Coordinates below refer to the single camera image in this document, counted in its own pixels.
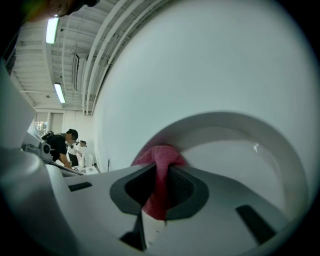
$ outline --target fluorescent light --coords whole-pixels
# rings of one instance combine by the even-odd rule
[[[61,84],[60,83],[55,83],[54,84],[54,88],[55,88],[56,94],[58,94],[60,102],[61,103],[66,103],[64,94],[62,93]]]
[[[58,27],[59,18],[51,18],[48,20],[48,25],[46,26],[46,36],[45,41],[48,44],[54,44],[56,40],[56,33]]]

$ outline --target pink cloth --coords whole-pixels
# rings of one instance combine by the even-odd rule
[[[164,221],[167,210],[170,209],[170,199],[167,190],[168,166],[186,165],[182,155],[170,145],[153,146],[142,156],[137,157],[132,165],[156,163],[154,191],[146,201],[142,210],[156,220]]]

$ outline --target hair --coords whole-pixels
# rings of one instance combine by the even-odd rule
[[[47,3],[49,15],[51,17],[63,17],[66,15],[70,6],[66,0],[49,0]]]
[[[72,134],[72,137],[71,137],[72,140],[78,139],[78,132],[76,130],[74,130],[74,129],[69,129],[66,132],[66,134]]]
[[[87,5],[88,7],[94,7],[100,2],[100,0],[75,0],[73,4],[69,7],[66,15],[70,15],[73,12],[79,11],[82,6]]]

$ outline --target man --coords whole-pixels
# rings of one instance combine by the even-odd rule
[[[84,140],[80,140],[80,144],[76,149],[76,157],[79,165],[83,167],[85,166],[86,149],[87,149],[87,143]]]
[[[64,164],[65,167],[72,169],[67,159],[67,148],[76,142],[78,132],[74,129],[69,129],[66,133],[58,133],[48,139],[47,143],[51,146],[50,154],[52,160],[55,162],[58,159]]]
[[[78,158],[77,158],[77,148],[78,148],[79,142],[73,143],[71,146],[68,146],[67,149],[67,158],[69,157],[69,160],[71,162],[71,166],[78,166]]]

